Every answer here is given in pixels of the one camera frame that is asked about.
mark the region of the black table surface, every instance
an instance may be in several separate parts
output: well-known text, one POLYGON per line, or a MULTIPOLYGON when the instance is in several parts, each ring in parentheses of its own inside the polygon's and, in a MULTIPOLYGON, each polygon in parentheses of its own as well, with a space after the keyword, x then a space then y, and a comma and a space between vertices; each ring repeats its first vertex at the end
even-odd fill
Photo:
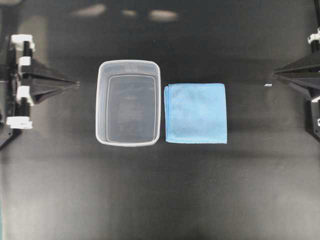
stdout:
POLYGON ((310 53, 312 0, 25 0, 1 11, 2 28, 33 35, 36 59, 80 81, 33 106, 33 129, 0 151, 4 239, 320 238, 320 143, 303 96, 264 87, 310 53), (155 145, 100 144, 98 68, 121 59, 156 62, 162 97, 168 84, 224 83, 228 144, 167 143, 163 107, 155 145))

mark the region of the small white piece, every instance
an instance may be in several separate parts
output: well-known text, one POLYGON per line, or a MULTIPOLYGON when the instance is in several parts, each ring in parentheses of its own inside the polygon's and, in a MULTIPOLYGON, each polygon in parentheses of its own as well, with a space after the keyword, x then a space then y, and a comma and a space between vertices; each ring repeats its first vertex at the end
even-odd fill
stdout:
POLYGON ((314 99, 311 100, 312 103, 317 103, 320 101, 320 96, 315 97, 314 99))
POLYGON ((36 45, 34 43, 33 37, 30 34, 14 34, 11 35, 11 42, 15 44, 15 49, 17 51, 24 50, 24 41, 29 42, 29 48, 32 49, 32 52, 36 50, 36 45))
POLYGON ((18 60, 18 74, 22 77, 21 67, 22 66, 30 66, 31 65, 31 57, 30 56, 22 56, 18 60))
POLYGON ((34 101, 32 100, 32 97, 30 95, 30 87, 29 86, 19 86, 16 91, 16 101, 18 103, 21 102, 21 98, 27 98, 27 102, 30 104, 30 106, 34 105, 34 101))
POLYGON ((32 129, 32 121, 28 116, 9 116, 6 124, 12 129, 32 129))
POLYGON ((311 34, 308 37, 308 43, 311 44, 313 41, 320 41, 320 28, 318 28, 318 32, 311 34))

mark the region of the black metal rod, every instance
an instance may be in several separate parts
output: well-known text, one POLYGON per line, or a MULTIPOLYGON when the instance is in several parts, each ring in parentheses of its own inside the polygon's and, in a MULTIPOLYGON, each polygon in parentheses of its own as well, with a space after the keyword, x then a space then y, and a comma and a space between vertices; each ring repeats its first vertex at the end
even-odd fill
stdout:
POLYGON ((28 41, 23 42, 23 56, 24 57, 30 56, 30 43, 28 41))
POLYGON ((21 98, 19 116, 30 117, 30 103, 26 97, 21 98))
POLYGON ((314 0, 314 6, 315 6, 315 14, 316 14, 316 20, 318 27, 320 27, 320 6, 319 6, 319 0, 314 0))

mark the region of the folded blue towel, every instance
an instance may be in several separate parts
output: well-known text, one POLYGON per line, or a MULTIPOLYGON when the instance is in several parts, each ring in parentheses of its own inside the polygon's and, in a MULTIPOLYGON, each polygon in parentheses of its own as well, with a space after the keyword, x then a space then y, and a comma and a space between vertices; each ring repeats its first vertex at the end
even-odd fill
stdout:
POLYGON ((178 83, 164 88, 165 140, 226 144, 226 91, 222 83, 178 83))

